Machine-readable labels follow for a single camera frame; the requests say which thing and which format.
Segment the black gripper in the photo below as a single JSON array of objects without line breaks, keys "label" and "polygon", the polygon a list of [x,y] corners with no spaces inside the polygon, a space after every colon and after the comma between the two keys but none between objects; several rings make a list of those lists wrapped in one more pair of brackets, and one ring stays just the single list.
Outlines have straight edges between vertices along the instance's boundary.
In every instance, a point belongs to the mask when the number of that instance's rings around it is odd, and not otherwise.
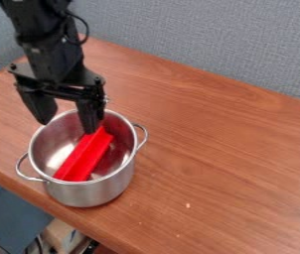
[{"label": "black gripper", "polygon": [[96,132],[105,114],[105,79],[84,63],[82,44],[61,36],[31,40],[17,37],[27,60],[9,67],[22,100],[38,122],[48,125],[57,100],[76,103],[86,134]]}]

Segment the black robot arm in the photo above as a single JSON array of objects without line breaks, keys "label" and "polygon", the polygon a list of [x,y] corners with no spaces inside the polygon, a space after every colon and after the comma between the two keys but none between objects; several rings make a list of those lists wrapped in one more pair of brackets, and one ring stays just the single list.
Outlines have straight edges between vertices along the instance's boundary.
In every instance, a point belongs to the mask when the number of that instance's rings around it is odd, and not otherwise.
[{"label": "black robot arm", "polygon": [[96,132],[104,119],[105,79],[84,64],[78,35],[81,17],[70,11],[73,0],[0,0],[15,28],[15,40],[27,56],[13,64],[17,90],[34,117],[49,124],[58,112],[60,99],[76,103],[81,126]]}]

